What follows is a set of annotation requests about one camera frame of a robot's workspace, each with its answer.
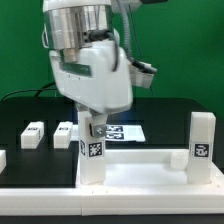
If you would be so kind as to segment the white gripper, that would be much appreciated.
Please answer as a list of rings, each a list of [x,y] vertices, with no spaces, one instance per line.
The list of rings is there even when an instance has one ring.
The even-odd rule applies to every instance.
[[[90,76],[83,76],[74,68],[66,71],[58,51],[52,50],[50,61],[59,92],[92,110],[101,113],[90,115],[90,135],[102,138],[106,135],[107,116],[129,110],[132,88],[128,62],[123,49],[119,49],[119,66],[112,71],[115,61],[113,42],[93,42],[82,48],[78,65],[90,69]]]

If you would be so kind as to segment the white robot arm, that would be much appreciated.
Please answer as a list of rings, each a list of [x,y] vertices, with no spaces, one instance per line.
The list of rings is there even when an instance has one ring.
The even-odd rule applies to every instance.
[[[128,13],[166,0],[44,0],[43,44],[59,92],[90,116],[87,134],[102,138],[107,116],[128,110],[132,87],[157,69],[131,52]]]

